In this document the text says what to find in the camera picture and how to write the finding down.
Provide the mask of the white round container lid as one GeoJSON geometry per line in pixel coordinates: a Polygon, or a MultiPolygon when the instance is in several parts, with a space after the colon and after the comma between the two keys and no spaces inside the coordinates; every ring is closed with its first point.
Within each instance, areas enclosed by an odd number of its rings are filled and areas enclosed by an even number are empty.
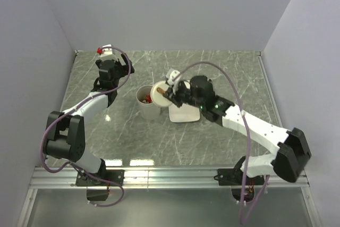
{"type": "Polygon", "coordinates": [[[164,93],[169,88],[165,80],[159,81],[152,86],[150,97],[152,102],[161,108],[169,107],[172,102],[164,96],[164,93]]]}

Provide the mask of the red crab toy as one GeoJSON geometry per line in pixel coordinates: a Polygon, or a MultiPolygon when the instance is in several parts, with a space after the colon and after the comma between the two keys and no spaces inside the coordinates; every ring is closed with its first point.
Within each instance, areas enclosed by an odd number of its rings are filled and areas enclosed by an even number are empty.
{"type": "Polygon", "coordinates": [[[150,95],[150,94],[145,95],[145,97],[144,97],[144,99],[142,100],[142,102],[143,102],[144,104],[152,104],[151,95],[150,95]]]}

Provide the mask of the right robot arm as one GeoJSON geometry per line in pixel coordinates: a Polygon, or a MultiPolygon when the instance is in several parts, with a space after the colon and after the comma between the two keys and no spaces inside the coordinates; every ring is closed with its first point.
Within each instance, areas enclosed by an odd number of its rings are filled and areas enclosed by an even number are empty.
{"type": "Polygon", "coordinates": [[[248,136],[268,150],[267,155],[239,161],[234,171],[238,183],[246,184],[256,176],[274,174],[290,183],[297,181],[311,158],[302,130],[284,129],[241,110],[239,105],[218,96],[205,75],[192,77],[188,85],[179,75],[171,75],[166,84],[164,97],[177,107],[183,104],[196,107],[208,121],[248,136]]]}

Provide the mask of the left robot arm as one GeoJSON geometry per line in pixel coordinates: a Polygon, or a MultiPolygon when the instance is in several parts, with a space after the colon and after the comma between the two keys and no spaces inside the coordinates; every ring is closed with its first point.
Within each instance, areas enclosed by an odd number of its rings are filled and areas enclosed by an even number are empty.
{"type": "Polygon", "coordinates": [[[45,133],[40,144],[40,160],[50,173],[45,157],[65,159],[76,169],[84,172],[96,186],[107,180],[105,161],[86,149],[86,123],[97,113],[110,107],[131,74],[133,64],[125,52],[121,52],[123,63],[115,59],[97,59],[95,64],[99,76],[93,83],[88,96],[64,112],[49,114],[45,133]]]}

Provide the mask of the white cylindrical lunch container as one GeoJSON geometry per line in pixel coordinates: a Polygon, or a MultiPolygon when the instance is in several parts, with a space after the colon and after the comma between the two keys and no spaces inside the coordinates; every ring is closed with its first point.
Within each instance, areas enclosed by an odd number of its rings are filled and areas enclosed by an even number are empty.
{"type": "Polygon", "coordinates": [[[140,87],[136,93],[136,99],[140,107],[140,114],[146,120],[154,120],[160,116],[160,108],[158,106],[154,103],[144,104],[142,102],[145,95],[150,94],[151,89],[152,85],[145,85],[140,87]]]}

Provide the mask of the white rectangular plate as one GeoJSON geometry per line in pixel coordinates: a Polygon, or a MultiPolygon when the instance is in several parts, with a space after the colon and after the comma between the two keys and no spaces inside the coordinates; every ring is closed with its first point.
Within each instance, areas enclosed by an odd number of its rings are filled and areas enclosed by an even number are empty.
{"type": "Polygon", "coordinates": [[[177,107],[174,104],[168,107],[169,119],[173,123],[197,122],[200,120],[200,110],[188,104],[177,107]]]}

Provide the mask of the aluminium right side rail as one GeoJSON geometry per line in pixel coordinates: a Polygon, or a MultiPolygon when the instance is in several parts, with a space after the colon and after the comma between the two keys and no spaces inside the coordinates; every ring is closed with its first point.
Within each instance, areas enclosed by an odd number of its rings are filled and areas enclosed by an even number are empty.
{"type": "Polygon", "coordinates": [[[264,62],[262,60],[261,52],[255,52],[258,60],[263,78],[263,86],[260,86],[258,96],[260,99],[260,113],[256,113],[255,116],[259,119],[270,123],[273,126],[283,128],[281,118],[279,116],[278,108],[274,99],[269,79],[265,70],[264,62]]]}

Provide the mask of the aluminium rail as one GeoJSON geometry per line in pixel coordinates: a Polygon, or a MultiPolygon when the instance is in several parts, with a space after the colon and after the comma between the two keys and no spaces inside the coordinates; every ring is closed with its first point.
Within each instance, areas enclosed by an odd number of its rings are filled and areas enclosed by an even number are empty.
{"type": "MultiPolygon", "coordinates": [[[[190,166],[128,166],[124,170],[123,188],[128,189],[215,189],[214,179],[218,169],[231,169],[231,165],[190,166]]],[[[42,167],[35,168],[30,189],[85,189],[78,187],[78,173],[66,167],[58,173],[49,173],[42,167]]]]}
{"type": "Polygon", "coordinates": [[[278,108],[274,99],[269,79],[265,70],[264,62],[262,60],[261,52],[255,52],[258,60],[263,78],[263,86],[260,86],[258,96],[260,99],[260,113],[256,113],[255,116],[259,119],[270,123],[273,126],[283,128],[281,118],[279,116],[278,108]]]}

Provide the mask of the aluminium front rail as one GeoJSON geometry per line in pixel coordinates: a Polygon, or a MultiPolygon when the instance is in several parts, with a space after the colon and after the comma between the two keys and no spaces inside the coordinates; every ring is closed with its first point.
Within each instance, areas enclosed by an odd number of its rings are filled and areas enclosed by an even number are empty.
{"type": "MultiPolygon", "coordinates": [[[[214,179],[218,169],[231,169],[231,165],[190,166],[128,166],[124,170],[123,188],[128,189],[215,189],[214,179]]],[[[42,167],[35,168],[30,189],[85,189],[78,187],[78,173],[66,167],[58,173],[49,173],[42,167]]]]}

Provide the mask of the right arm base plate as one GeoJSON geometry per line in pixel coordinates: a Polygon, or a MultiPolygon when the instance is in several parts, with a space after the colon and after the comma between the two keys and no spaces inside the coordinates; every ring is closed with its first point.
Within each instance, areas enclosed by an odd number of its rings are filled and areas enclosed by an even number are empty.
{"type": "MultiPolygon", "coordinates": [[[[242,185],[243,172],[239,169],[218,169],[217,175],[214,176],[214,180],[218,182],[219,186],[241,186],[242,185]]],[[[263,185],[265,182],[264,177],[255,176],[250,178],[246,176],[246,186],[250,185],[263,185]]]]}

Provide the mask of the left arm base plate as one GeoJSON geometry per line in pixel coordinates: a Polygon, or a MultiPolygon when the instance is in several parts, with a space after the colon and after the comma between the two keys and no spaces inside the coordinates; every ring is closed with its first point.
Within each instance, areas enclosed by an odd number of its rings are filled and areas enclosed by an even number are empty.
{"type": "Polygon", "coordinates": [[[91,173],[88,176],[86,173],[79,172],[76,178],[75,185],[77,187],[95,187],[95,186],[107,186],[110,182],[123,184],[124,170],[106,170],[102,174],[91,173]]]}

